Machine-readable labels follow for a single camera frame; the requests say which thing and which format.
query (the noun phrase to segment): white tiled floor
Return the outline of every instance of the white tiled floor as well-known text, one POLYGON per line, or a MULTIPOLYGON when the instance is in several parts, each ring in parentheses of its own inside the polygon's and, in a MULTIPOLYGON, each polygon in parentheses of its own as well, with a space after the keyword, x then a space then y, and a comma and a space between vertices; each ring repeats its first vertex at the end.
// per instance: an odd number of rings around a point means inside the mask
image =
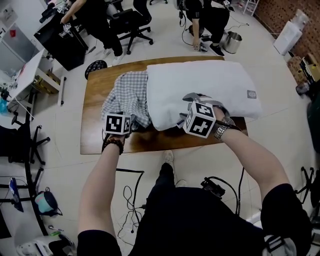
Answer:
MULTIPOLYGON (((145 32, 154 40, 153 45, 142 39, 135 39, 131 55, 125 55, 122 63, 153 58, 192 55, 214 55, 213 52, 199 53, 182 42, 182 28, 179 27, 178 11, 172 3, 163 1, 149 6, 152 15, 151 33, 145 32)), ((306 119, 307 99, 301 99, 295 91, 296 82, 287 68, 282 56, 273 47, 273 37, 253 17, 238 12, 231 15, 249 26, 232 28, 242 35, 243 42, 236 54, 226 53, 227 61, 240 62, 255 83, 263 107, 263 117, 257 120, 247 118, 248 134, 251 138, 273 152, 285 167, 294 188, 301 187, 304 179, 300 168, 309 168, 315 164, 315 153, 312 147, 310 132, 306 119)), ((239 24, 230 18, 227 28, 239 24)), ((188 32, 184 39, 192 42, 188 32)), ((90 47, 96 40, 90 36, 85 39, 90 47)), ((122 42, 126 51, 128 42, 122 42)), ((51 142, 43 146, 45 171, 40 188, 51 188, 63 216, 47 219, 57 228, 65 230, 75 242, 77 241, 78 204, 81 189, 87 176, 94 167, 98 155, 80 155, 80 129, 83 99, 86 90, 84 71, 102 53, 102 44, 98 41, 97 49, 87 55, 84 65, 70 72, 64 90, 64 105, 56 106, 56 96, 38 97, 33 126, 43 126, 42 136, 50 136, 51 142)), ((111 64, 113 56, 106 61, 111 64)), ((199 187, 206 176, 217 176, 238 187, 242 166, 230 149, 224 144, 197 148, 186 148, 174 151, 175 168, 179 179, 187 180, 189 186, 199 187)), ((118 166, 133 170, 144 170, 137 192, 136 205, 146 201, 162 164, 162 152, 145 152, 124 154, 118 166)), ((117 222, 124 221, 126 201, 122 192, 125 185, 134 187, 137 174, 117 173, 114 199, 112 201, 115 230, 117 222)), ((235 209, 235 199, 227 187, 223 200, 235 209)), ((261 208, 260 191, 257 183, 245 174, 241 187, 241 216, 250 219, 261 208)), ((135 233, 127 232, 124 239, 134 242, 135 233)), ((131 247, 119 241, 124 254, 131 247)))

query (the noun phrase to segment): forearm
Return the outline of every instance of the forearm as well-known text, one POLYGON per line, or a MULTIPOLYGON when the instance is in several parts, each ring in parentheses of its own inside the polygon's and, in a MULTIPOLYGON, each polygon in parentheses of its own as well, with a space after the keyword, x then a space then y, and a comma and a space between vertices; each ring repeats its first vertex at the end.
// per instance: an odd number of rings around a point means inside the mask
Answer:
POLYGON ((258 183, 262 199, 275 186, 289 183, 280 161, 259 143, 234 129, 226 130, 221 139, 258 183))
POLYGON ((199 39, 199 19, 198 18, 192 19, 192 29, 193 29, 193 36, 196 39, 199 39))
POLYGON ((88 176, 80 199, 79 233, 99 229, 115 235, 111 201, 115 190, 119 147, 109 144, 88 176))
POLYGON ((76 0, 64 16, 70 19, 86 2, 87 0, 76 0))

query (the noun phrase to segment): white stool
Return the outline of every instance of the white stool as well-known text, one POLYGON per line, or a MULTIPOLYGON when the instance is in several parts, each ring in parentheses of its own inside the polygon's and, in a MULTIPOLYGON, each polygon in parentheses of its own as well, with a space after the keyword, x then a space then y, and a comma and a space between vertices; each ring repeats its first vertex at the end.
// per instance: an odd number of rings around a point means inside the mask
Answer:
POLYGON ((245 12, 248 11, 251 13, 251 16, 253 16, 257 9, 258 3, 259 0, 247 0, 242 14, 245 14, 245 12))

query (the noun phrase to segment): brick wall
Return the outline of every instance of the brick wall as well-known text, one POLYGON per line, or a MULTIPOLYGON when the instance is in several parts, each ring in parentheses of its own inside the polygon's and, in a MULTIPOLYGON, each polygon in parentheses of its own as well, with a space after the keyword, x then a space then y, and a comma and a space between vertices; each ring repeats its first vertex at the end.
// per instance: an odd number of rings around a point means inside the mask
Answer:
POLYGON ((312 53, 320 62, 320 0, 260 0, 255 16, 269 31, 280 33, 297 9, 310 20, 292 51, 300 57, 312 53))

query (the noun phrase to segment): standing person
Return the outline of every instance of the standing person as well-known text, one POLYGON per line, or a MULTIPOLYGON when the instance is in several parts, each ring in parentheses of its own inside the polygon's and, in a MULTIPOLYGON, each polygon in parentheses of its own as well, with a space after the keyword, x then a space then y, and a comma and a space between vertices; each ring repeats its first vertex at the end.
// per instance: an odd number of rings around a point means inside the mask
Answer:
POLYGON ((220 56, 225 56, 219 43, 224 35, 230 13, 226 8, 211 6, 211 0, 182 0, 186 9, 186 16, 192 22, 193 47, 200 47, 200 34, 204 29, 211 33, 210 48, 220 56))
POLYGON ((117 34, 109 27, 104 0, 69 0, 69 4, 70 10, 63 16, 61 23, 68 23, 75 15, 87 32, 103 43, 104 58, 113 50, 112 66, 118 65, 124 53, 117 34))
MULTIPOLYGON (((213 109, 217 120, 230 124, 221 109, 213 109)), ((311 223, 279 160, 238 130, 219 124, 213 129, 216 138, 235 153, 259 185, 263 230, 234 214, 209 191, 175 187, 174 155, 167 150, 129 255, 271 255, 267 253, 270 244, 265 238, 273 235, 277 242, 270 250, 281 241, 283 247, 279 247, 280 253, 272 255, 305 256, 311 245, 311 223), (287 254, 281 254, 284 248, 287 254)), ((108 138, 83 187, 78 256, 121 255, 111 217, 111 201, 124 141, 125 136, 121 135, 108 138)))

